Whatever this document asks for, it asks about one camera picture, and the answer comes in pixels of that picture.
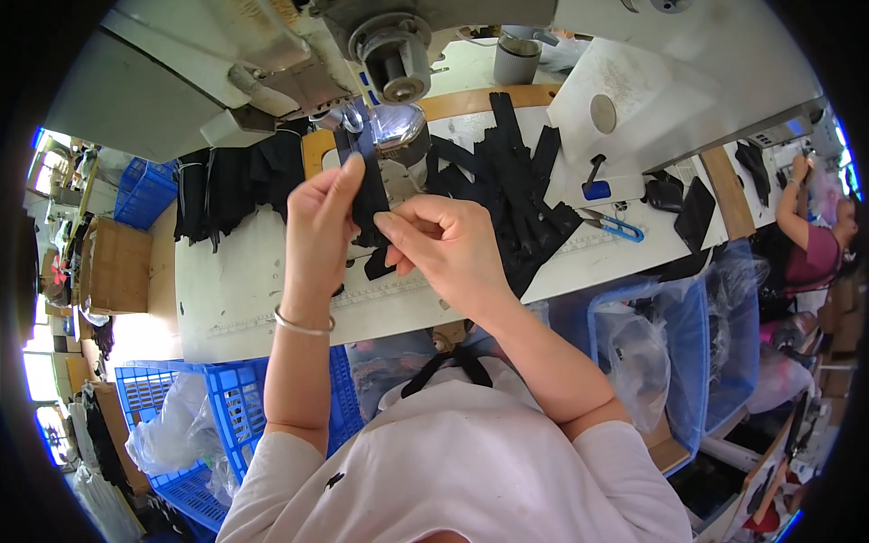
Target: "hand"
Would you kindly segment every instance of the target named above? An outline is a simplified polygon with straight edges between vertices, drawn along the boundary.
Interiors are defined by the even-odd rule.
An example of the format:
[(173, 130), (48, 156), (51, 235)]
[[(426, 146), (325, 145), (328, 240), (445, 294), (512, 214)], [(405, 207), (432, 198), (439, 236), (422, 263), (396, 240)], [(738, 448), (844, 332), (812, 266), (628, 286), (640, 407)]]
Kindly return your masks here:
[(480, 204), (418, 195), (390, 213), (375, 214), (392, 245), (386, 265), (398, 275), (414, 267), (434, 291), (466, 317), (478, 321), (500, 302), (516, 303), (507, 284), (492, 220)]
[(791, 177), (793, 180), (799, 185), (803, 185), (808, 181), (808, 176), (811, 169), (814, 167), (814, 162), (811, 158), (805, 157), (803, 155), (796, 155), (793, 158), (793, 169), (791, 173)]
[(350, 205), (364, 174), (365, 161), (354, 153), (342, 168), (315, 175), (287, 198), (281, 315), (294, 324), (305, 326), (300, 321), (312, 312), (318, 321), (323, 312), (328, 317), (329, 300), (344, 280), (348, 243), (358, 229)]

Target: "worker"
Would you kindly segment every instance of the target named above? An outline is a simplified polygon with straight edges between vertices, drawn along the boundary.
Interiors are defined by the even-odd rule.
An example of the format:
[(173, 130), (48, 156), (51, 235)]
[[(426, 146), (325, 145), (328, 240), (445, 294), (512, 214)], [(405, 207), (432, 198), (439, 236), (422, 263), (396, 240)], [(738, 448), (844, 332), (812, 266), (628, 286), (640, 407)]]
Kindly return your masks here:
[[(516, 299), (488, 212), (473, 202), (418, 195), (375, 222), (392, 243), (386, 263), (399, 275), (418, 268), (512, 367), (469, 350), (445, 368), (426, 362), (325, 458), (329, 300), (364, 168), (353, 155), (288, 198), (267, 423), (217, 541), (690, 541), (685, 508), (607, 378)], [(387, 366), (405, 364), (380, 367), (390, 376)], [(371, 390), (360, 390), (363, 404)]]
[(860, 208), (855, 197), (842, 197), (836, 204), (836, 224), (825, 228), (811, 224), (808, 218), (808, 183), (813, 172), (813, 161), (803, 155), (793, 158), (791, 181), (781, 195), (775, 221), (793, 244), (788, 244), (790, 255), (784, 270), (785, 291), (792, 295), (824, 287), (837, 276), (843, 257), (851, 250), (857, 234), (857, 212)]

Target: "woman's left hand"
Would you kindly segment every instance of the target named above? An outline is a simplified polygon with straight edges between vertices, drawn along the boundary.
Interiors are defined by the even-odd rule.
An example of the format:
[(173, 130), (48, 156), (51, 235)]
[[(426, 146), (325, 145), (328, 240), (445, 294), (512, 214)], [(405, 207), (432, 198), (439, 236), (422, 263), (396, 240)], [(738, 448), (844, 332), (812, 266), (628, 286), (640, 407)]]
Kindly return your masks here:
[(354, 153), (340, 169), (302, 183), (287, 198), (287, 255), (281, 315), (298, 326), (322, 328), (328, 303), (341, 286), (347, 246), (358, 229), (350, 206), (365, 174)]

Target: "pink shirt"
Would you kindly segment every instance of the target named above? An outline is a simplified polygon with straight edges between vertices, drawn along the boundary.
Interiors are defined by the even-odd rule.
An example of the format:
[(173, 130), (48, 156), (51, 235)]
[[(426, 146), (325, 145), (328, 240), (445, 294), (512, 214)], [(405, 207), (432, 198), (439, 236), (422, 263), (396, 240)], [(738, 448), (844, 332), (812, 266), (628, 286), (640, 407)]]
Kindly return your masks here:
[(839, 243), (833, 231), (809, 224), (809, 243), (807, 250), (794, 245), (791, 258), (787, 263), (785, 280), (789, 293), (806, 292), (823, 287), (836, 275), (842, 262)]

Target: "sewing machine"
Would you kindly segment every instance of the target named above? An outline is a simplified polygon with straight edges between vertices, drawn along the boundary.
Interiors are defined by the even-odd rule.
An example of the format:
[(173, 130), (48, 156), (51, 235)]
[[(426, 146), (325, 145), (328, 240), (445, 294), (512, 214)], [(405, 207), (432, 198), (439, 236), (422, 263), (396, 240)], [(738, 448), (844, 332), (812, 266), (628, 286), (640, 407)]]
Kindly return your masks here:
[[(44, 125), (166, 162), (251, 145), (302, 116), (352, 132), (360, 97), (362, 109), (404, 108), (378, 150), (408, 165), (419, 153), (404, 149), (427, 137), (408, 104), (469, 24), (604, 42), (550, 108), (579, 177), (601, 149), (602, 174), (639, 174), (740, 137), (771, 142), (823, 108), (808, 62), (761, 0), (121, 0)], [(616, 117), (606, 134), (589, 112), (601, 94)]]

